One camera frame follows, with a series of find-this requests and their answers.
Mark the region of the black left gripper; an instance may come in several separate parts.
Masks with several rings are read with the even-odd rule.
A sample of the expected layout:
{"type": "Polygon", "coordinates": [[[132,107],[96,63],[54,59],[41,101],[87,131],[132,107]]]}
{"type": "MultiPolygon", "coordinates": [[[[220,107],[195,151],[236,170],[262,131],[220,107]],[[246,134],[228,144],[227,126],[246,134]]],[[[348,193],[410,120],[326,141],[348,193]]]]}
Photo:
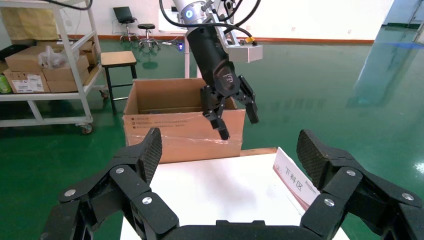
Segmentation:
{"type": "Polygon", "coordinates": [[[187,40],[207,84],[200,89],[202,114],[221,139],[227,141],[230,138],[223,120],[224,97],[238,94],[236,99],[245,106],[250,123],[257,124],[256,94],[243,75],[237,77],[235,66],[224,51],[216,29],[212,26],[198,27],[188,34],[187,40]]]}

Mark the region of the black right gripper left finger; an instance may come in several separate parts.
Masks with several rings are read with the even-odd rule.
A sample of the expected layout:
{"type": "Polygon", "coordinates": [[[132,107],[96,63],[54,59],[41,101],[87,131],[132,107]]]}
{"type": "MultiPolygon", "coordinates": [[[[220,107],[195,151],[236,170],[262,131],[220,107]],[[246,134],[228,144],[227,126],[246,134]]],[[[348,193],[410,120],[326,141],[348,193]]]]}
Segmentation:
{"type": "Polygon", "coordinates": [[[163,239],[179,227],[179,219],[150,186],[162,150],[161,131],[153,127],[142,142],[121,148],[100,172],[64,189],[40,239],[91,240],[116,212],[141,239],[163,239]]]}

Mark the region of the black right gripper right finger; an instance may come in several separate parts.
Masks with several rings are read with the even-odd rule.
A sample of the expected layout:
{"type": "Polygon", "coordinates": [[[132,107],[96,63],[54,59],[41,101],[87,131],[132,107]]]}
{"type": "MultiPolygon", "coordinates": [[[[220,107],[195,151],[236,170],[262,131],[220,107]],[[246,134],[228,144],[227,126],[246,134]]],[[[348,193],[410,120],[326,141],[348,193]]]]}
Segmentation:
{"type": "Polygon", "coordinates": [[[346,150],[331,147],[309,129],[298,135],[297,157],[319,195],[300,226],[316,239],[335,237],[348,214],[382,240],[421,240],[424,202],[410,190],[362,167],[346,150]]]}

